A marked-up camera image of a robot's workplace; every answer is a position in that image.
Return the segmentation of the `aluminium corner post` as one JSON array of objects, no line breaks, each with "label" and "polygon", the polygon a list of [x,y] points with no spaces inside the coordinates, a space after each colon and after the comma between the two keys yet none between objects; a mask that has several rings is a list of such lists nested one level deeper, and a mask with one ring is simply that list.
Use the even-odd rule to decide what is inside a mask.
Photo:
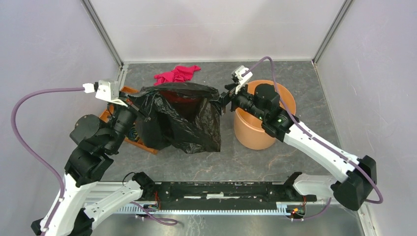
[{"label": "aluminium corner post", "polygon": [[335,33],[337,32],[340,24],[344,20],[348,10],[350,9],[353,0],[344,0],[342,6],[340,7],[339,11],[337,12],[334,20],[332,21],[328,31],[326,32],[318,50],[316,51],[312,63],[314,66],[317,66],[318,62],[320,61],[321,57],[323,56],[326,48],[328,47],[329,43],[331,42],[332,38],[334,37]]},{"label": "aluminium corner post", "polygon": [[94,24],[98,34],[100,35],[101,39],[103,40],[104,44],[106,45],[107,49],[109,50],[113,60],[115,63],[122,68],[124,66],[124,62],[121,59],[119,53],[117,52],[109,34],[107,33],[98,13],[96,12],[92,2],[90,0],[81,0],[82,5],[84,6],[87,14],[89,15],[92,23]]}]

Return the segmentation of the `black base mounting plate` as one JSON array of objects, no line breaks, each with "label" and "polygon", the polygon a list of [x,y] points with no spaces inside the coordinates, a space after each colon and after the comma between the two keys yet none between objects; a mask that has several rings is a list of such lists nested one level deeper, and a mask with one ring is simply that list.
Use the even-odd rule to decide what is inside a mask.
[{"label": "black base mounting plate", "polygon": [[314,202],[283,182],[168,182],[155,183],[139,202],[160,210],[273,210],[276,203]]}]

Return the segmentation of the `black plastic trash bag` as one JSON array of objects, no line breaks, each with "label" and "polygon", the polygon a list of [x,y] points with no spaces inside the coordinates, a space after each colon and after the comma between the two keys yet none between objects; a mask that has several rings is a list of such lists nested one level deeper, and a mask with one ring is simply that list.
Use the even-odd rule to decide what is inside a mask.
[{"label": "black plastic trash bag", "polygon": [[129,95],[143,116],[135,121],[145,146],[185,153],[221,150],[219,91],[196,83],[164,83]]}]

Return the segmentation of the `aluminium frame rail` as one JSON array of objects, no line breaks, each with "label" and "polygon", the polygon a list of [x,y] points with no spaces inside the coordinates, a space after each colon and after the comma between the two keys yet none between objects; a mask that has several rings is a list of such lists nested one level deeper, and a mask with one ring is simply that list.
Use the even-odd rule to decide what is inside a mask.
[{"label": "aluminium frame rail", "polygon": [[84,203],[86,205],[94,204],[102,199],[110,196],[114,192],[121,192],[124,193],[129,192],[132,190],[131,187],[125,187],[127,183],[125,182],[122,184],[121,181],[104,181],[99,182],[87,195]]}]

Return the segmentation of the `left aluminium corner post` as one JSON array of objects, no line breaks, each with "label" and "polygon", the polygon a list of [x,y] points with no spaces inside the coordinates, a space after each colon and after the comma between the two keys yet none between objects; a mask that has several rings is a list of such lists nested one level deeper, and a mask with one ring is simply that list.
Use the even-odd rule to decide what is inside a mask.
[{"label": "left aluminium corner post", "polygon": [[94,24],[98,34],[100,35],[101,39],[103,40],[104,44],[106,45],[107,49],[109,50],[113,60],[115,63],[122,68],[124,66],[124,62],[121,59],[119,53],[117,52],[109,34],[107,33],[98,13],[96,12],[92,2],[90,0],[81,0],[82,5],[84,6],[87,14],[89,15],[92,23]]}]

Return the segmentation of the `right aluminium corner post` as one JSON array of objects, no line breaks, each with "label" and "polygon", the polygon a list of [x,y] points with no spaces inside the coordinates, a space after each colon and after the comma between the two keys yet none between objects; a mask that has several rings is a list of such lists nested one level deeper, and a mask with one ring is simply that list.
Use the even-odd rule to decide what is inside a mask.
[{"label": "right aluminium corner post", "polygon": [[337,32],[340,24],[344,20],[348,10],[350,9],[353,0],[344,0],[342,6],[340,7],[339,11],[337,12],[334,20],[332,21],[328,31],[326,32],[318,50],[316,51],[312,63],[314,66],[317,66],[318,62],[320,61],[321,57],[323,56],[326,48],[328,47],[329,43],[331,42],[332,38],[334,37],[335,33]]}]

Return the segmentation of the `black bag roll front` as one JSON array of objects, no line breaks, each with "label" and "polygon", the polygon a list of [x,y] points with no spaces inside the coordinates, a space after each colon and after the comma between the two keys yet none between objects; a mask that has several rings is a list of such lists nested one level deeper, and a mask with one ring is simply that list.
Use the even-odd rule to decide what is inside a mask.
[{"label": "black bag roll front", "polygon": [[139,140],[138,132],[134,127],[131,127],[129,130],[127,138],[133,142],[137,142]]}]

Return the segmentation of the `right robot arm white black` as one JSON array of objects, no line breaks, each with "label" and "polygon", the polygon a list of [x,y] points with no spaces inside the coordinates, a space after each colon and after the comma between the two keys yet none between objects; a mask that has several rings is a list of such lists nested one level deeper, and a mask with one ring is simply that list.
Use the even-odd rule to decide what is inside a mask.
[{"label": "right robot arm white black", "polygon": [[359,210],[370,203],[370,193],[377,189],[376,161],[366,155],[359,158],[314,133],[296,116],[279,105],[280,95],[275,86],[259,84],[253,94],[247,86],[225,86],[221,105],[231,105],[231,111],[240,108],[261,121],[261,128],[269,136],[290,145],[329,171],[328,176],[294,173],[287,180],[284,195],[291,201],[302,195],[317,195],[336,199],[350,210]]}]

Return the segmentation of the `crumpled red cloth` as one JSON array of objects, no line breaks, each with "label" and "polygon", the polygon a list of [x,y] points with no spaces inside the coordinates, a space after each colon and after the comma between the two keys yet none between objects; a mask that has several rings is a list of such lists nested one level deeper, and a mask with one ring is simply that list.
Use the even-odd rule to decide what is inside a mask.
[{"label": "crumpled red cloth", "polygon": [[173,70],[154,75],[156,82],[154,86],[164,83],[184,83],[191,81],[194,73],[200,71],[201,67],[193,66],[176,66]]}]

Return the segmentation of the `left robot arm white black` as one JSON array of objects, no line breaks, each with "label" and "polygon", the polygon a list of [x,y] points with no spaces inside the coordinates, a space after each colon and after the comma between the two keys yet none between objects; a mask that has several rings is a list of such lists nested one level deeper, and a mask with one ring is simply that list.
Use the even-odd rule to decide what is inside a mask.
[{"label": "left robot arm white black", "polygon": [[121,207],[154,196],[154,181],[140,172],[104,199],[90,206],[84,205],[89,193],[112,165],[110,156],[118,154],[138,118],[147,120],[148,116],[127,100],[127,106],[114,105],[114,114],[108,122],[95,115],[85,115],[76,122],[70,138],[77,147],[64,168],[65,187],[47,215],[32,222],[31,228],[37,236],[90,236],[100,223]]}]

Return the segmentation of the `orange compartment tray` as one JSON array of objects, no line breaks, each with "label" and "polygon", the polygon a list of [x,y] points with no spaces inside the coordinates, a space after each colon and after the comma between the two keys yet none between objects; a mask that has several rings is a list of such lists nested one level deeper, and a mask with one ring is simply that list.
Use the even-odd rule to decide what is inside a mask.
[{"label": "orange compartment tray", "polygon": [[[124,86],[121,89],[121,91],[122,92],[125,92],[125,93],[129,93],[129,94],[138,92],[136,89],[133,89],[133,88],[130,88],[130,87],[127,87],[127,86]],[[99,118],[102,121],[104,121],[104,122],[108,122],[109,119],[110,119],[110,117],[111,117],[111,115],[113,114],[113,112],[114,112],[113,106],[112,105],[108,105],[108,107],[106,108],[106,110],[104,110],[102,112],[102,114],[99,116]],[[145,150],[145,151],[147,151],[147,152],[149,152],[151,154],[155,154],[156,155],[158,153],[158,150],[153,149],[153,148],[150,148],[150,147],[147,147],[143,143],[142,139],[138,135],[138,132],[137,132],[136,127],[135,127],[135,124],[133,124],[131,126],[131,128],[130,128],[128,134],[127,134],[127,136],[124,139],[124,141],[127,142],[127,143],[129,143],[129,144],[132,144],[132,145],[134,145],[134,146],[136,146],[138,148],[141,148],[141,149],[143,149],[143,150]]]}]

